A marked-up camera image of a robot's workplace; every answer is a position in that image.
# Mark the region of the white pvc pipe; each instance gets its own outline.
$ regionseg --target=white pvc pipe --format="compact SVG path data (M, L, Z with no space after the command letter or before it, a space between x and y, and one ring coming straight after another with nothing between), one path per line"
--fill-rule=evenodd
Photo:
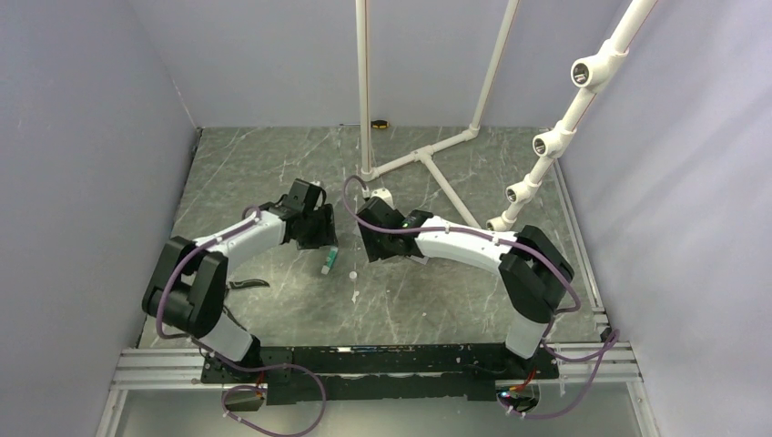
M396 158L391 162L387 162L386 164L383 164L382 166L378 166L373 169L373 177L377 178L379 176L385 175L386 173L389 173L392 170L395 170L400 167L407 166L411 162L415 162L415 154L416 152L411 152L407 155L405 155L402 158Z
M480 98L477 100L477 108L474 110L474 117L472 117L472 123L469 125L475 131L480 129L480 120L483 118L485 104L488 102L488 96L491 94L496 70L498 70L501 63L507 36L509 36L509 30L512 27L512 21L517 13L517 6L519 4L519 0L509 0L506 11L504 11L502 25L499 27L499 35L496 37L496 45L493 47L491 62L488 64L488 71L485 73L485 80L482 82L482 91L480 92Z
M360 137L361 137L361 174L372 173L371 168L371 138L370 138L370 75L368 61L368 0L357 0L357 67L359 70L360 87Z
M621 57L615 59L615 65L613 66L614 68L611 70L611 73L608 74L608 77L604 79L604 82L607 82L614 75L616 69L619 67L619 63L621 63L621 61L624 59L624 56L627 55L627 48L630 46L633 37L638 33L638 30L641 28L641 25L644 23L648 15L651 13L651 10L656 2L657 0L633 0L632 3L627 7L625 14L619 20L619 24L616 26L614 32L607 41L607 43L610 45L611 51L613 52L612 55ZM588 87L580 88L576 93L574 100L571 102L571 105L565 111L564 117L561 119L557 126L574 132L587 108L593 102L595 96L597 96L597 93L602 89L602 87L595 87L593 89ZM566 142L563 144L563 148L568 146L568 143L570 143L572 138L573 135L566 137ZM527 184L520 186L524 188L524 192L522 194L525 194L525 196L517 196L517 199L509 205L509 207L500 217L488 220L489 228L502 231L512 227L515 218L517 217L518 213L520 213L521 209L523 209L523 206L531 201L533 196L535 196L536 190L541 185L544 175L552 166L556 158L557 157L551 158L543 156L540 157L538 161L536 161L536 164L533 166L531 173L526 176L526 180L524 181L527 182Z
M528 178L534 184L540 184L542 179L544 179L544 175L547 174L547 171L549 171L554 162L554 158L540 157L539 160L536 161L536 164L533 165L531 173L528 174Z
M469 129L464 129L464 131L458 135L454 135L450 138L445 138L444 140L440 141L439 143L432 144L431 146L428 146L428 149L431 150L430 155L433 155L440 150L444 150L450 146L455 146L459 143L462 143L464 141L469 141L470 139L473 139L477 137L473 132Z
M657 0L633 0L627 7L625 14L619 20L619 24L616 25L616 29L608 38L617 52L623 53L627 50L656 2Z
M391 162L387 162L382 166L378 166L374 168L372 170L372 178L378 178L380 176L385 175L386 173L389 173L392 170L395 170L400 167L404 167L410 164L411 162L415 162L416 160L418 160L418 158L416 157L416 154L418 153L426 153L428 155L433 155L448 147L455 146L456 144L462 143L464 141L469 141L474 137L475 135L471 130L465 129L462 133L458 135L454 135L450 138L446 138L440 141L439 143L432 144L430 146L424 146L419 149L413 150L411 153L405 155L404 157L396 158Z
M480 223L477 223L477 220L474 219L472 213L469 212L469 209L466 208L466 205L463 204L461 198L459 198L453 187L451 187L448 179L442 175L440 169L437 168L437 166L434 164L434 161L432 161L432 157L429 156L429 154L419 152L418 159L423 163L424 166L426 166L426 168L429 169L429 172L432 173L434 179L436 179L437 183L440 184L440 188L442 188L442 191L445 192L445 195L448 196L448 198L451 200L451 203L456 207L456 209L458 209L459 214L461 214L461 217L463 218L463 221L465 221L467 225L479 229Z
M584 112L590 107L590 104L593 103L594 98L595 93L592 91L587 88L579 89L576 96L574 96L571 105L565 110L565 115L563 116L563 122L566 129L574 130L576 128L576 125L584 115Z

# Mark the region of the pipe elbow joint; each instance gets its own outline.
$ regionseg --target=pipe elbow joint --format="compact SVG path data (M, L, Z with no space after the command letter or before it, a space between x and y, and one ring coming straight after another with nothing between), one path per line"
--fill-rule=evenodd
M566 130L563 120L560 120L552 130L533 137L533 151L539 158L558 159L565 152L571 139L574 138L574 133L573 130Z
M583 57L571 65L571 81L580 88L599 93L605 88L608 80L616 73L627 51L616 52L610 40L605 40L597 55Z
M506 188L505 193L507 200L512 203L528 203L531 201L533 195L536 194L536 190L539 189L539 186L542 184L534 184L528 176L529 175L525 175L524 180Z
M500 217L491 218L485 222L485 227L488 230L493 230L496 232L505 232L511 229L512 225L514 225L514 220L508 220L504 214L502 214Z
M469 136L470 136L469 139L477 138L477 134L480 133L480 127L479 126L478 127L474 127L472 125L469 125L469 128L467 130L469 131Z

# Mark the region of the white small object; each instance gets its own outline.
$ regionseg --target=white small object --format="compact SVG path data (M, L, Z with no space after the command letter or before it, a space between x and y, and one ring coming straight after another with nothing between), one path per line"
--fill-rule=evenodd
M386 205L389 205L390 207L394 208L394 197L391 195L391 192L386 188L378 188L374 189L370 193L371 197L373 198L381 198L384 202L386 202Z
M410 259L413 261L425 266L427 262L429 262L429 257L416 257L415 255L410 255Z

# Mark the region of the black cable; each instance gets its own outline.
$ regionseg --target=black cable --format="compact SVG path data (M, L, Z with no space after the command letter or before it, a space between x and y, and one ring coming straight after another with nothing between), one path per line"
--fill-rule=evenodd
M507 372L507 369L504 369L503 371L492 371L490 369L485 369L484 367L475 366L474 364L464 364L463 367L470 367L477 371L484 371L485 373L490 373L491 375L501 375Z

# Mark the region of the green object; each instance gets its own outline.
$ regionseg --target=green object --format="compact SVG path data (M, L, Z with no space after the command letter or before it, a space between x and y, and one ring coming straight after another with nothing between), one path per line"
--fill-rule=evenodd
M321 274L326 275L330 273L330 269L332 269L332 265L335 264L335 259L338 257L338 247L332 246L330 248L330 253L327 254L327 260L325 261L324 265L321 267Z

